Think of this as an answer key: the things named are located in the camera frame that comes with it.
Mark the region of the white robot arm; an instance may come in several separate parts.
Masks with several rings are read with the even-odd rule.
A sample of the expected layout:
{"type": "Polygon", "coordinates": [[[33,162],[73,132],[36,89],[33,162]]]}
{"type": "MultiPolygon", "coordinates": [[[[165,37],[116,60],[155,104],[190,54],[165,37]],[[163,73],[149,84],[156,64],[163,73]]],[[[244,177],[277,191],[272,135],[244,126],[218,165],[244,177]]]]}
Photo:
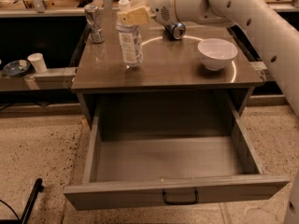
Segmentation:
{"type": "Polygon", "coordinates": [[[175,39],[183,37],[185,21],[237,25],[299,113],[299,33],[264,0],[120,0],[117,17],[124,25],[156,21],[175,39]]]}

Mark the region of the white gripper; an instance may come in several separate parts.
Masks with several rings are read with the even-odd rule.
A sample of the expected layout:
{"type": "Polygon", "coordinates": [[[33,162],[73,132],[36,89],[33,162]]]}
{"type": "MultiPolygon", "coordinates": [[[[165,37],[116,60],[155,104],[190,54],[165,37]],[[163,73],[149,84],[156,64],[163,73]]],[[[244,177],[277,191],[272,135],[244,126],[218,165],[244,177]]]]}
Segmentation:
{"type": "Polygon", "coordinates": [[[131,0],[131,7],[119,11],[117,16],[124,25],[144,25],[150,22],[151,9],[156,22],[163,26],[173,25],[178,23],[175,4],[175,0],[131,0]]]}

